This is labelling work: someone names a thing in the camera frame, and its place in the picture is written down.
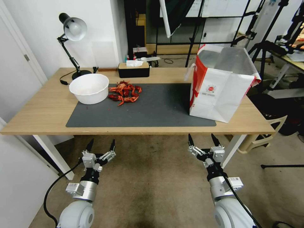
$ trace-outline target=lamp base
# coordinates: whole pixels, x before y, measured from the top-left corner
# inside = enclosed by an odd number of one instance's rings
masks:
[[[78,78],[79,76],[85,75],[85,74],[89,74],[92,73],[91,71],[88,70],[81,70],[80,73],[76,72],[72,75],[72,79],[74,80],[75,78]]]

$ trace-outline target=cooked crawfish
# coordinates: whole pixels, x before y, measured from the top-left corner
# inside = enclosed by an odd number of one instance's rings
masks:
[[[109,88],[110,92],[119,93],[121,96],[123,96],[124,92],[126,92],[128,90],[130,90],[130,88],[127,88],[126,84],[124,84],[124,83],[118,84],[117,87],[110,87]]]
[[[109,98],[112,99],[113,101],[121,101],[121,103],[118,105],[122,105],[123,103],[128,103],[128,102],[135,102],[138,97],[122,97],[120,95],[117,95],[117,94],[111,94],[109,95]]]
[[[116,87],[109,88],[110,92],[115,92],[118,94],[111,94],[109,98],[114,101],[121,101],[118,105],[122,105],[123,103],[135,102],[138,99],[138,94],[142,92],[142,88],[140,86],[133,86],[129,84],[129,82],[121,81],[116,84]]]

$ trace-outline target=desk mat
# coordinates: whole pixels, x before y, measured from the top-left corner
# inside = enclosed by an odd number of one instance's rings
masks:
[[[120,101],[109,98],[97,104],[78,102],[66,127],[216,126],[214,120],[189,115],[191,84],[134,85],[142,87],[142,93],[136,102],[124,103],[121,106],[117,106]]]

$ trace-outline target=shopping bag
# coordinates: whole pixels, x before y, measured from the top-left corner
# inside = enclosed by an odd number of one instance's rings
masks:
[[[246,49],[203,45],[187,70],[194,68],[190,115],[228,123],[244,95],[261,78]]]

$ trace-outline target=floor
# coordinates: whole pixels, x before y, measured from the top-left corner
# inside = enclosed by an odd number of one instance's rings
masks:
[[[160,60],[159,66],[185,64],[185,59],[173,61],[167,64]],[[266,71],[275,73],[278,69],[267,65]],[[228,145],[225,136],[217,137]],[[187,151],[187,136],[75,136],[57,148],[73,166],[92,138],[93,153],[107,152],[113,138],[117,153],[101,172],[92,228],[217,227],[207,171]],[[194,135],[193,140],[201,148],[213,145],[210,136]],[[242,179],[244,187],[238,195],[264,228],[270,228],[276,220],[304,227],[304,169],[260,168],[260,164],[303,163],[303,146],[297,134],[278,134],[269,147],[255,148],[246,155],[236,153],[226,166],[230,177]],[[76,168],[73,181],[79,182],[83,175],[83,167]],[[49,194],[47,206],[56,218],[73,201],[65,193],[68,182],[61,179]],[[30,226],[41,227],[54,227],[43,207]]]

